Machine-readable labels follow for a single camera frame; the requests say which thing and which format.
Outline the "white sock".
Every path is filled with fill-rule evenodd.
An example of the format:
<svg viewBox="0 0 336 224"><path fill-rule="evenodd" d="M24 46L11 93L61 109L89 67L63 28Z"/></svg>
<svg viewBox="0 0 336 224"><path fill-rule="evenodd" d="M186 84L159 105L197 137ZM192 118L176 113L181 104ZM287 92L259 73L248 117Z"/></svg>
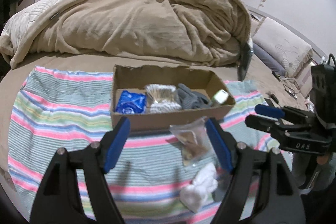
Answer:
<svg viewBox="0 0 336 224"><path fill-rule="evenodd" d="M185 207L197 213L217 187L217 170L210 162L200 169L190 184L181 189L179 198Z"/></svg>

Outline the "clear bag of snacks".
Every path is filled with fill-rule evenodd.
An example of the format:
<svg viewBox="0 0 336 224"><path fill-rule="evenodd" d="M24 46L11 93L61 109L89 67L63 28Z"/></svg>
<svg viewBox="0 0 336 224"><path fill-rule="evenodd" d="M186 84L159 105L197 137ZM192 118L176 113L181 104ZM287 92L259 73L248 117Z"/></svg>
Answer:
<svg viewBox="0 0 336 224"><path fill-rule="evenodd" d="M184 166L195 165L213 154L214 150L207 135L206 121L203 116L189 124L171 125L170 132L182 143L181 154Z"/></svg>

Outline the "grey knitted gloves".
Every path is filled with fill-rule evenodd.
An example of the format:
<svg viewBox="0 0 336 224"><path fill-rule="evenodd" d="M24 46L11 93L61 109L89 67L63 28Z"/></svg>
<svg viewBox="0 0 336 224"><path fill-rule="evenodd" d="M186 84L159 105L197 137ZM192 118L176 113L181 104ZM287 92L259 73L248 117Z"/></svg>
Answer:
<svg viewBox="0 0 336 224"><path fill-rule="evenodd" d="M177 95L183 110L203 109L210 107L210 100L199 92L193 92L184 84L178 84Z"/></svg>

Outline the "blue white tissue pack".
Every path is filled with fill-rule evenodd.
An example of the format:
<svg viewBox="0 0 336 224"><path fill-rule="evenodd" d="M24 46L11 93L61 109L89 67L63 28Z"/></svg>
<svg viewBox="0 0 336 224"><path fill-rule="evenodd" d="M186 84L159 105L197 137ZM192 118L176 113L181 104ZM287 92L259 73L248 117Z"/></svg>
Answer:
<svg viewBox="0 0 336 224"><path fill-rule="evenodd" d="M146 111L146 95L122 91L115 112L120 114L142 114Z"/></svg>

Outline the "cotton swab pack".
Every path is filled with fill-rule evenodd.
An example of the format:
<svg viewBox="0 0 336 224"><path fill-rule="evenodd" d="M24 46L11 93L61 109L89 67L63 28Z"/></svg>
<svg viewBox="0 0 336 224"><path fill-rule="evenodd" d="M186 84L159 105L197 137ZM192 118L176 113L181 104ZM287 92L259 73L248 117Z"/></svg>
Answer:
<svg viewBox="0 0 336 224"><path fill-rule="evenodd" d="M174 85L148 84L145 86L150 114L173 113L182 110Z"/></svg>

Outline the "white embroidered pillow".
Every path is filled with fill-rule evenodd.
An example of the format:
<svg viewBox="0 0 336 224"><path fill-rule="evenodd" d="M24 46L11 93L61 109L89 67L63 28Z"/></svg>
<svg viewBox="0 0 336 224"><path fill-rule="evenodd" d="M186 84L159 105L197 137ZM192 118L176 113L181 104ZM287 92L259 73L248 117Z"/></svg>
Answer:
<svg viewBox="0 0 336 224"><path fill-rule="evenodd" d="M310 44L268 17L257 25L252 40L285 69L288 77L296 77L313 58Z"/></svg>

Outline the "striped pastel towel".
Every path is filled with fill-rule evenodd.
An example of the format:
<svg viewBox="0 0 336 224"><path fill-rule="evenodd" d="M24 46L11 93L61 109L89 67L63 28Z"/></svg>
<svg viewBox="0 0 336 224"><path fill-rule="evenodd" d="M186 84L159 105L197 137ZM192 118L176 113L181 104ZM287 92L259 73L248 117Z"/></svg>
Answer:
<svg viewBox="0 0 336 224"><path fill-rule="evenodd" d="M31 210L43 174L59 147L69 151L100 140L112 128L112 73L70 72L36 67L21 84L9 125L9 173L20 200ZM128 223L167 223L185 219L208 223L218 204L208 199L192 213L179 200L180 189L201 167L218 162L208 155L184 166L182 143L171 133L127 139L106 182Z"/></svg>

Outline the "beige fleece blanket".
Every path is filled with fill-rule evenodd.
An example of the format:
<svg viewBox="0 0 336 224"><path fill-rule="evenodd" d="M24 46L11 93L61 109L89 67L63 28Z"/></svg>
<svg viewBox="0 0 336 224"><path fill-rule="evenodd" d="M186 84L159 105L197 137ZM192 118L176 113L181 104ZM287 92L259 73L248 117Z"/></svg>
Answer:
<svg viewBox="0 0 336 224"><path fill-rule="evenodd" d="M242 0L62 0L38 17L9 60L1 55L12 68L37 52L221 67L251 42Z"/></svg>

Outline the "open cardboard box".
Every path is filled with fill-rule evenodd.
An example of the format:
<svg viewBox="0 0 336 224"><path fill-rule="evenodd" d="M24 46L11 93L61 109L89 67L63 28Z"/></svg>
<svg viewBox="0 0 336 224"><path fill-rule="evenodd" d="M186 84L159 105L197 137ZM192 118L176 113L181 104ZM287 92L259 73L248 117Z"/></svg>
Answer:
<svg viewBox="0 0 336 224"><path fill-rule="evenodd" d="M221 120L236 101L213 71L188 67L116 65L113 71L112 124L127 117L131 130L166 130L210 117Z"/></svg>

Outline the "quilted white duvet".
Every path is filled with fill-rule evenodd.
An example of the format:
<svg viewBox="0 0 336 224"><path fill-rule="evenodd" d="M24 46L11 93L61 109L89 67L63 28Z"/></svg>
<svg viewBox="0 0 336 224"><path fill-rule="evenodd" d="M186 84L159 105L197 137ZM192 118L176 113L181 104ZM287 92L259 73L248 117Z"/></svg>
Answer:
<svg viewBox="0 0 336 224"><path fill-rule="evenodd" d="M49 8L62 0L40 0L14 14L5 24L1 33L1 54L13 56L25 33Z"/></svg>

